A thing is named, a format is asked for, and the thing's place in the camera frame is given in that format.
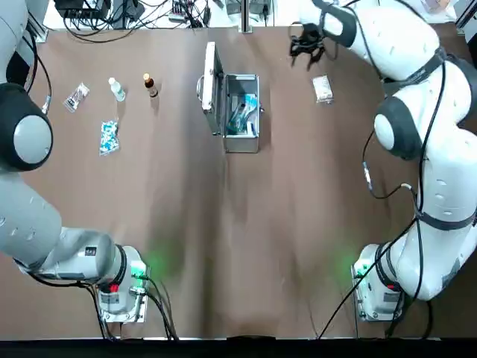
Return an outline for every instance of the case lid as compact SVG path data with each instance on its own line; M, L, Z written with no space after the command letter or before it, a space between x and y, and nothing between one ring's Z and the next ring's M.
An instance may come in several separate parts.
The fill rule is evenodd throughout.
M222 134L222 112L224 109L223 79L224 71L218 56L217 46L214 42L207 43L201 101L202 111L206 115L213 135Z

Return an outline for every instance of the label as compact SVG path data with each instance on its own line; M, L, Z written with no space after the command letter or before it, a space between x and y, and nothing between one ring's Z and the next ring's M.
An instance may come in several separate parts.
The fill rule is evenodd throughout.
M108 295L101 293L101 303L102 304L118 304L119 293L110 293Z
M88 246L84 249L84 256L96 256L96 247Z

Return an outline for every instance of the case handle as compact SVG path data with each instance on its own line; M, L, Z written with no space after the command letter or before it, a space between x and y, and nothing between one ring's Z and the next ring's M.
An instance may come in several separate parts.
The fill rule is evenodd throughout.
M197 97L199 98L199 101L202 101L202 98L200 97L200 92L202 92L202 83L203 83L203 75L198 79L197 81Z

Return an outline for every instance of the metal case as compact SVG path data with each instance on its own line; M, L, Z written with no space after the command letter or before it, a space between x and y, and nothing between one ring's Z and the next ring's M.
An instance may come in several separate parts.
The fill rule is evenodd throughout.
M214 42L207 43L205 69L197 83L197 95L202 104L212 135L222 136L224 150L233 153L259 151L260 135L260 85L257 75L224 74ZM233 108L244 95L255 95L257 108L247 117L252 131L231 134L227 129Z

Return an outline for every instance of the white bottle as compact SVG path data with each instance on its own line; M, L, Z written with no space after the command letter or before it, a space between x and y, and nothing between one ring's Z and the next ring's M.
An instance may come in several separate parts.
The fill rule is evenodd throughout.
M122 89L121 84L113 77L110 78L109 83L111 85L111 92L113 92L118 102L123 102L126 99L126 93Z

